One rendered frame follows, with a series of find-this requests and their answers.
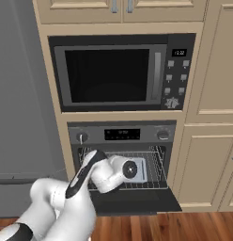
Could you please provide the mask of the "grey fridge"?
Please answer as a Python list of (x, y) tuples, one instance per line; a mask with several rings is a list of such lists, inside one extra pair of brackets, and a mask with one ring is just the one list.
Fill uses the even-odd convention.
[(0, 0), (0, 218), (19, 217), (31, 185), (67, 173), (32, 0)]

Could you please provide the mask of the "grey built-in oven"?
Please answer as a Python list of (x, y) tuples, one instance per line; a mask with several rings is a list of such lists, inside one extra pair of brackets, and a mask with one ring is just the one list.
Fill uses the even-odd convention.
[[(73, 122), (68, 125), (70, 145), (75, 163), (75, 151), (78, 147), (92, 145), (113, 144), (156, 144), (168, 149), (169, 164), (174, 142), (176, 122), (174, 120), (140, 120), (140, 121), (108, 121), (108, 122)], [(157, 133), (160, 130), (168, 130), (168, 140), (159, 140)], [(81, 144), (76, 135), (85, 132), (88, 139)], [(89, 192), (99, 191), (93, 183), (88, 184)]]

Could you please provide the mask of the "dark open oven door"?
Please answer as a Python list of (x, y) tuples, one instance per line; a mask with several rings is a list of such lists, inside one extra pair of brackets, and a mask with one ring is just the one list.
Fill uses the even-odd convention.
[(181, 212), (170, 188), (150, 190), (114, 190), (101, 194), (90, 192), (96, 213), (109, 216), (150, 216), (158, 212)]

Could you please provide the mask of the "black built-in microwave oven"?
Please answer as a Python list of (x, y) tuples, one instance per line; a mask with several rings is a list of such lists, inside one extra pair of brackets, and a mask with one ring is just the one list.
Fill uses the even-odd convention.
[[(195, 44), (195, 33), (51, 36), (48, 38), (60, 108), (63, 112), (181, 110), (184, 106)], [(110, 104), (65, 106), (59, 86), (54, 48), (56, 46), (164, 44), (166, 57), (159, 104)]]

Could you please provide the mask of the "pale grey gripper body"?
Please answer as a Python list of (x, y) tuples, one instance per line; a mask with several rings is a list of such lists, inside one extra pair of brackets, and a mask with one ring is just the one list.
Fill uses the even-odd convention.
[(137, 166), (137, 173), (132, 180), (135, 183), (145, 183), (148, 180), (146, 159), (143, 157), (134, 157), (133, 161)]

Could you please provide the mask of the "round grey oven knob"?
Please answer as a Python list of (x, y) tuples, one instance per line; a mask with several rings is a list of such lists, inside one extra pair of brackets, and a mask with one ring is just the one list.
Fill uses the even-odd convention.
[(157, 133), (157, 137), (159, 140), (168, 140), (170, 137), (169, 131), (168, 130), (160, 130)]
[(85, 143), (88, 139), (88, 135), (85, 132), (80, 132), (76, 135), (76, 139), (81, 143)]

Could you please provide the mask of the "tall beige cupboard door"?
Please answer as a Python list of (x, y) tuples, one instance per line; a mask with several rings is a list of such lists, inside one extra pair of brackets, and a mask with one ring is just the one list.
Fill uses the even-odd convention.
[(233, 123), (233, 0), (209, 0), (187, 123)]

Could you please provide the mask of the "microwave door with dark window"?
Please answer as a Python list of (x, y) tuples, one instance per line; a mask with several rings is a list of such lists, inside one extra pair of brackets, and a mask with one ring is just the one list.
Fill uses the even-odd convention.
[[(153, 100), (155, 53), (161, 53), (161, 75)], [(65, 106), (161, 102), (164, 44), (56, 46), (54, 56)]]

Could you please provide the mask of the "beige base cupboard door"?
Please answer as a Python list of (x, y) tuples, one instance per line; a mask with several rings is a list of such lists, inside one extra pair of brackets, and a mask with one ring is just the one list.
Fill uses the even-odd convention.
[(219, 212), (233, 212), (233, 171), (221, 200)]
[(183, 212), (219, 209), (233, 169), (233, 124), (186, 124), (174, 192)]

